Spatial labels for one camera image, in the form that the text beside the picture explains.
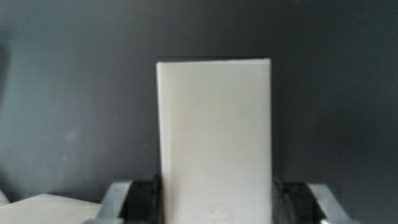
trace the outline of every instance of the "dark gray background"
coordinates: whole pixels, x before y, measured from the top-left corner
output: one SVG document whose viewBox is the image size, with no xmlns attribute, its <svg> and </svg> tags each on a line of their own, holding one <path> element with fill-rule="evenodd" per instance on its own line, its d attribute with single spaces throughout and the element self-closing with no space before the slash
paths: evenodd
<svg viewBox="0 0 398 224">
<path fill-rule="evenodd" d="M 0 188 L 99 201 L 160 170 L 158 60 L 274 60 L 274 166 L 398 223 L 398 2 L 0 0 Z"/>
</svg>

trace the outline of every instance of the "white block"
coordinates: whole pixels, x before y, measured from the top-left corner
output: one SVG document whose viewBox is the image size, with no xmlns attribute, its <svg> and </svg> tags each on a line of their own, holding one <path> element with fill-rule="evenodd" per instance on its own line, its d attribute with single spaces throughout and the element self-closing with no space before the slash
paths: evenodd
<svg viewBox="0 0 398 224">
<path fill-rule="evenodd" d="M 270 60 L 158 63 L 158 100 L 165 224 L 270 224 Z"/>
<path fill-rule="evenodd" d="M 2 224 L 83 224 L 99 204 L 43 194 L 0 207 Z"/>
<path fill-rule="evenodd" d="M 3 192 L 0 191 L 0 206 L 7 205 L 9 204 L 9 199 L 3 195 Z"/>
</svg>

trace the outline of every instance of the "gray wall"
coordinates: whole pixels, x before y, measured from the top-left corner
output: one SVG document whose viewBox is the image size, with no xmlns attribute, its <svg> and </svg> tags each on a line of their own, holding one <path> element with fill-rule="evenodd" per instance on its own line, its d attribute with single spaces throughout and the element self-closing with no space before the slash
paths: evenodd
<svg viewBox="0 0 398 224">
<path fill-rule="evenodd" d="M 398 223 L 398 2 L 2 0 L 0 188 L 98 201 L 160 169 L 158 60 L 274 59 L 274 165 Z"/>
</svg>

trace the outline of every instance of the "white foam block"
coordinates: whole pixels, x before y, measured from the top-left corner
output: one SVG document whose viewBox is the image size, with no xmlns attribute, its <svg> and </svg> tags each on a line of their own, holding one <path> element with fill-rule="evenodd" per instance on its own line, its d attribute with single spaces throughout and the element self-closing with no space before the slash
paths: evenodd
<svg viewBox="0 0 398 224">
<path fill-rule="evenodd" d="M 156 69 L 165 224 L 270 224 L 270 60 Z"/>
<path fill-rule="evenodd" d="M 43 194 L 0 207 L 2 224 L 83 224 L 99 204 Z"/>
</svg>

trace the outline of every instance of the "white rectangular block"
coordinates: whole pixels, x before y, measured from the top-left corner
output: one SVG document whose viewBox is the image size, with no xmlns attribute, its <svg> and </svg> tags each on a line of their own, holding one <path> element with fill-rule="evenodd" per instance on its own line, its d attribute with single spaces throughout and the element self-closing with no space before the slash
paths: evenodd
<svg viewBox="0 0 398 224">
<path fill-rule="evenodd" d="M 270 60 L 156 69 L 165 224 L 270 224 Z"/>
</svg>

